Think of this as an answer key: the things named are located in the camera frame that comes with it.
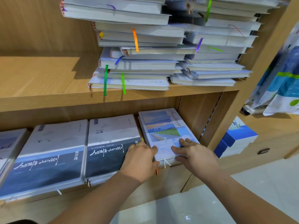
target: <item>right hand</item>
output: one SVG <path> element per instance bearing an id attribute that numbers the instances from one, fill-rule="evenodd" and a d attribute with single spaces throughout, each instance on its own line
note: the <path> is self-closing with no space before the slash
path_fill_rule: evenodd
<path id="1" fill-rule="evenodd" d="M 184 147 L 174 147 L 171 149 L 174 153 L 185 155 L 176 157 L 176 161 L 180 161 L 184 166 L 197 178 L 205 181 L 220 170 L 220 167 L 215 159 L 214 153 L 205 146 L 193 142 L 190 139 L 180 139 L 179 142 Z"/>

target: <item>hand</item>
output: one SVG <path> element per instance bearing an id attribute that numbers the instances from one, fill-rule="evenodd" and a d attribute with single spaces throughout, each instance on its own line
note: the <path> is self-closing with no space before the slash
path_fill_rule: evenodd
<path id="1" fill-rule="evenodd" d="M 150 148 L 144 142 L 131 145 L 119 171 L 142 184 L 153 175 L 160 164 L 159 161 L 152 161 L 157 152 L 158 148 L 156 146 Z"/>
<path id="2" fill-rule="evenodd" d="M 184 148 L 172 146 L 171 149 L 174 153 L 186 155 L 187 157 L 178 156 L 176 157 L 176 160 L 184 164 L 184 166 L 197 178 L 205 181 L 211 174 L 215 173 L 215 171 L 220 170 L 214 157 L 214 153 L 211 150 L 190 139 L 186 139 L 185 141 L 181 138 L 179 142 Z"/>

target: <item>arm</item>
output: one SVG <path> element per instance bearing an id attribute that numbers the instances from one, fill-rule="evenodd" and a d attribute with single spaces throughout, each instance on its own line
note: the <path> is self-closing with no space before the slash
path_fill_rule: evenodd
<path id="1" fill-rule="evenodd" d="M 172 147 L 172 150 L 186 157 L 176 159 L 210 188 L 237 224 L 298 224 L 223 172 L 211 150 L 189 139 L 180 139 L 180 143 L 184 148 Z"/>
<path id="2" fill-rule="evenodd" d="M 152 161 L 157 152 L 157 147 L 151 149 L 144 142 L 131 145 L 113 177 L 49 224 L 109 224 L 129 195 L 153 175 L 159 165 Z"/>

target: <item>white floor tile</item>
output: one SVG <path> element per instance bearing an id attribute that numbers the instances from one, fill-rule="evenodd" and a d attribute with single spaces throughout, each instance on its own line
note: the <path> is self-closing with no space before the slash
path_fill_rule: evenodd
<path id="1" fill-rule="evenodd" d="M 233 175 L 258 196 L 299 222 L 299 155 Z M 120 211 L 111 224 L 234 224 L 224 206 L 201 185 Z"/>

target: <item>purple ribbon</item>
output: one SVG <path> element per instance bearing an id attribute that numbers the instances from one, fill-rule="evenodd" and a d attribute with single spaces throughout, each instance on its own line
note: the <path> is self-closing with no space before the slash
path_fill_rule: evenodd
<path id="1" fill-rule="evenodd" d="M 123 57 L 124 57 L 124 56 L 121 56 L 120 58 L 118 58 L 114 65 L 117 65 L 118 62 L 119 62 Z"/>
<path id="2" fill-rule="evenodd" d="M 108 5 L 108 6 L 111 6 L 113 9 L 116 9 L 116 7 L 114 7 L 113 5 Z"/>
<path id="3" fill-rule="evenodd" d="M 203 41 L 203 37 L 200 39 L 199 43 L 198 43 L 198 46 L 196 48 L 196 52 L 198 52 L 199 48 L 200 48 L 200 45 L 202 44 L 202 41 Z"/>

